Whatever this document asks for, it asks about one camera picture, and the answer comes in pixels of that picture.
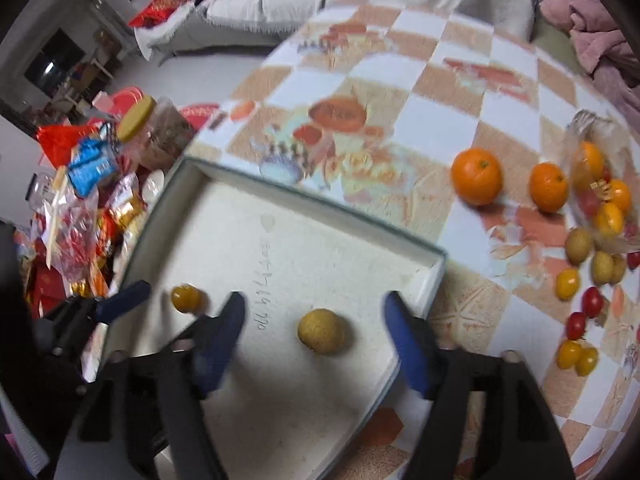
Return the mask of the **red cherry tomato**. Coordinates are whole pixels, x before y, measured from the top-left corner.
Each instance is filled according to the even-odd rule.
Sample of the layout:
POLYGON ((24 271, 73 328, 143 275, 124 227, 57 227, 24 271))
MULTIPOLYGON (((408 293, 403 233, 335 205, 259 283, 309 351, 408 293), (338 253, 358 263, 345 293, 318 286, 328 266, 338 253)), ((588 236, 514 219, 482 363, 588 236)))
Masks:
POLYGON ((566 338, 569 340, 582 339, 586 332, 587 320, 587 315, 584 312, 573 312, 566 321, 566 338))
POLYGON ((582 312, 587 318, 597 318, 604 307, 604 297, 600 289, 591 286, 582 295, 582 312))

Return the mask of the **clear glass fruit bowl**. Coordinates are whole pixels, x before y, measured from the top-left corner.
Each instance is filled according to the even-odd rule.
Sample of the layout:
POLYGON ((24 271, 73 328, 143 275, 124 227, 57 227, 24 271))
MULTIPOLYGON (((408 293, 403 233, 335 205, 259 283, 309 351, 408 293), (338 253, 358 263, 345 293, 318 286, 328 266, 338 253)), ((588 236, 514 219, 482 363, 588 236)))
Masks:
POLYGON ((636 147, 626 128, 589 110, 574 116, 564 136, 562 167, 570 182, 570 209, 609 252, 639 249, 636 147))

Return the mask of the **red snack packets pile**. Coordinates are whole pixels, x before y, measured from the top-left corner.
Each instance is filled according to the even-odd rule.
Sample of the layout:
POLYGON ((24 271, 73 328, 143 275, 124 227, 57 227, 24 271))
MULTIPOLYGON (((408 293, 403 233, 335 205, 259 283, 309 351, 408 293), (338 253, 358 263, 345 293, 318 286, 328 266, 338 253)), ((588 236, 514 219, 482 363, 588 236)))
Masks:
POLYGON ((109 120, 38 129, 37 140, 56 173, 32 176, 26 192, 32 218, 14 234, 33 318, 43 318, 69 296, 105 298, 117 288, 149 202, 143 198, 142 171, 120 152, 116 129, 109 120), (110 142, 119 166, 87 198, 76 194, 67 177, 83 138, 110 142))

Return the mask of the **white shallow box tray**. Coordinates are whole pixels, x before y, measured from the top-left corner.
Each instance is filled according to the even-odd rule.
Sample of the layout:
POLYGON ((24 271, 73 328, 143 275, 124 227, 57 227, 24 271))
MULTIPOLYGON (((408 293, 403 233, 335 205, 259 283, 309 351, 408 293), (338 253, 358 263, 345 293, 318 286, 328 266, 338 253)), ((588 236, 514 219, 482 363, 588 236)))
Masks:
POLYGON ((191 157, 174 169, 122 279, 150 299, 107 331, 104 351, 157 352, 190 324, 173 287, 204 292, 217 314, 232 292, 247 314, 220 388, 203 404, 233 479, 321 479, 393 385, 399 364, 383 301, 399 292, 425 318, 446 252, 378 219, 295 188, 191 157), (344 322, 331 354, 300 342, 308 312, 344 322))

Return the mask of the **brown longan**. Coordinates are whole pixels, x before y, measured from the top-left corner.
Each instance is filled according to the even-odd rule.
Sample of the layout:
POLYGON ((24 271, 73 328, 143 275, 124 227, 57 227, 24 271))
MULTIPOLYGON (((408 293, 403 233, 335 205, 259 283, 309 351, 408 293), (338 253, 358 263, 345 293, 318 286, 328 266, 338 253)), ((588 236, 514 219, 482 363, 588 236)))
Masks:
POLYGON ((328 309, 316 309, 304 315, 297 325, 297 336, 302 344, 319 354, 341 350, 346 340, 342 319, 328 309))
POLYGON ((568 232, 565 243, 567 260, 573 266, 580 266, 593 251, 592 235, 585 228, 574 228, 568 232))
POLYGON ((614 273, 613 257, 598 250, 591 260, 591 278, 594 284, 601 286, 612 280, 614 273))
POLYGON ((620 254, 616 254, 616 255, 612 255, 612 260, 613 260, 613 272, 612 272, 610 283, 617 284, 623 279, 626 273, 626 269, 627 269, 626 258, 620 254))

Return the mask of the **jar with yellow lid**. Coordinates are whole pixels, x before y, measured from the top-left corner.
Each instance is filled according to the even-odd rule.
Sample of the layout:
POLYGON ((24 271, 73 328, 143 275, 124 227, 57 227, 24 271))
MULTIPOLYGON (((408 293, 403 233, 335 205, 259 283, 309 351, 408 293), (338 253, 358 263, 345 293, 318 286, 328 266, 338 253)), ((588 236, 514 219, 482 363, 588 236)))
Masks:
POLYGON ((181 157, 196 131, 171 100, 144 96, 117 126, 120 152, 146 170, 168 171, 181 157))

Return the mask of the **checkered patterned tablecloth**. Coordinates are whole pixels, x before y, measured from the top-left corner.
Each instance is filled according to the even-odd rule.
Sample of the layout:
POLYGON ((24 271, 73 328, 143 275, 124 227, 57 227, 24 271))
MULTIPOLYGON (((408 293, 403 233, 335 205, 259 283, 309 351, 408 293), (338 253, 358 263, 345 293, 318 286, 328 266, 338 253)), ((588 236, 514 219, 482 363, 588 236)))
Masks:
POLYGON ((449 266, 431 310, 448 342, 520 352, 561 429, 575 474, 602 478, 639 411, 639 275, 604 284, 608 305, 585 341, 594 371, 560 370, 567 318, 594 283, 577 267, 570 301, 555 277, 577 224, 542 214, 528 192, 540 162, 560 164, 580 110, 639 139, 585 78, 488 24, 424 6, 347 3, 314 16, 232 93, 192 156, 318 192, 442 245, 449 266), (503 189, 490 205, 457 196, 457 154, 496 156, 503 189))

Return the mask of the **large orange mandarin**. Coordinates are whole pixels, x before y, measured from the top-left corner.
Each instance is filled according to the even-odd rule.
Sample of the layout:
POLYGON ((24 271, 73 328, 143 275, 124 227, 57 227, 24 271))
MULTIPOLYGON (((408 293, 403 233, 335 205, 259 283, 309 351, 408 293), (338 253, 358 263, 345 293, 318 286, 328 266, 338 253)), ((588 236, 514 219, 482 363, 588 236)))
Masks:
POLYGON ((474 207, 492 204, 503 189, 500 162, 484 148, 469 148, 457 154, 450 178, 457 196, 474 207))

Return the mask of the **blue snack packet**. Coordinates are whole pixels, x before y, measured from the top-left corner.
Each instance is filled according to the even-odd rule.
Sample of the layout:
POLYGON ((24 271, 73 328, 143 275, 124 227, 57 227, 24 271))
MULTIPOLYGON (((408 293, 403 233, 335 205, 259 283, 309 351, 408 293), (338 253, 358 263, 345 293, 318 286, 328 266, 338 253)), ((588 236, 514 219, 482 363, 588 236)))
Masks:
POLYGON ((67 177, 76 194, 87 198, 102 182, 119 172, 112 144, 107 140, 83 138, 67 166, 67 177))

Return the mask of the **yellow cherry tomato pair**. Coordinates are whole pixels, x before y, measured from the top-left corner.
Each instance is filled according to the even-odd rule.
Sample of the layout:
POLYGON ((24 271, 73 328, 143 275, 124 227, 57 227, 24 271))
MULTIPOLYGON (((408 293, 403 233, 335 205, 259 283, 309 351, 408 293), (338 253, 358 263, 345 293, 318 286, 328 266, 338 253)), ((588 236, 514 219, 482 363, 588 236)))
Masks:
POLYGON ((582 357, 582 345, 577 340, 565 339, 556 352, 556 365, 560 370, 575 367, 582 357))
POLYGON ((597 367, 599 362, 599 351, 594 347, 585 347, 582 354, 575 364, 576 374, 580 377, 590 375, 597 367))

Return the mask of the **pink blanket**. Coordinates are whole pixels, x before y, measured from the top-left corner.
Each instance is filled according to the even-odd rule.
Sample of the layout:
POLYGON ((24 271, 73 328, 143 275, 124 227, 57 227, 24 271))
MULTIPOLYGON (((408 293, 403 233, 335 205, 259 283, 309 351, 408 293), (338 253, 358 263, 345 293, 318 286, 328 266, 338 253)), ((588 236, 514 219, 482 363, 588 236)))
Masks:
POLYGON ((600 0, 538 0, 549 24, 570 37, 577 61, 593 85, 639 128, 639 59, 600 0))

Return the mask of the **yellow cherry tomato on table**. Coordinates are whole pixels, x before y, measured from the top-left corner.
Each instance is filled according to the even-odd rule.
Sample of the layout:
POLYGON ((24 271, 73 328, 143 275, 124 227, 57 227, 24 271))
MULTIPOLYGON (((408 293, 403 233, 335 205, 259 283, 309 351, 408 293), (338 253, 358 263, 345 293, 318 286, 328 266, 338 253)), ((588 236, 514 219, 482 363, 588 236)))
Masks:
POLYGON ((570 301, 580 287, 580 274, 576 268, 567 268, 555 277, 554 292, 561 301, 570 301))

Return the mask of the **red tomato behind bowl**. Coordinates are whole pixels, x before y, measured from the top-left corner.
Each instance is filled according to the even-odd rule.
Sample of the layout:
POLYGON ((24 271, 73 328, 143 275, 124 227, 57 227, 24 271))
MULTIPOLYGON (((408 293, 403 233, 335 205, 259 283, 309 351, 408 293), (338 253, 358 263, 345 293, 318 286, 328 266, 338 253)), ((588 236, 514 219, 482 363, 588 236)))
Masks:
POLYGON ((628 252, 626 260, 628 269, 636 270, 640 266, 640 252, 628 252))

